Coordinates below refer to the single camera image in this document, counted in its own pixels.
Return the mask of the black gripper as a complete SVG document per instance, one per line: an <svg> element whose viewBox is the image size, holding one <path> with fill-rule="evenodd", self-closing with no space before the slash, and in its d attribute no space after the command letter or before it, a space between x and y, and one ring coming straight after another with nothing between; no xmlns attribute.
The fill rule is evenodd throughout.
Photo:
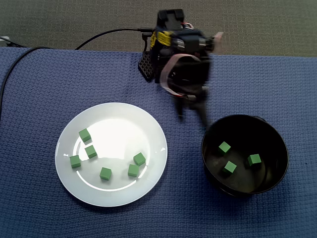
<svg viewBox="0 0 317 238"><path fill-rule="evenodd" d="M210 59L170 59L169 88L176 93L174 105L179 119L183 119L184 103L195 103L195 110L205 128L210 122L207 117L207 81Z"/></svg>

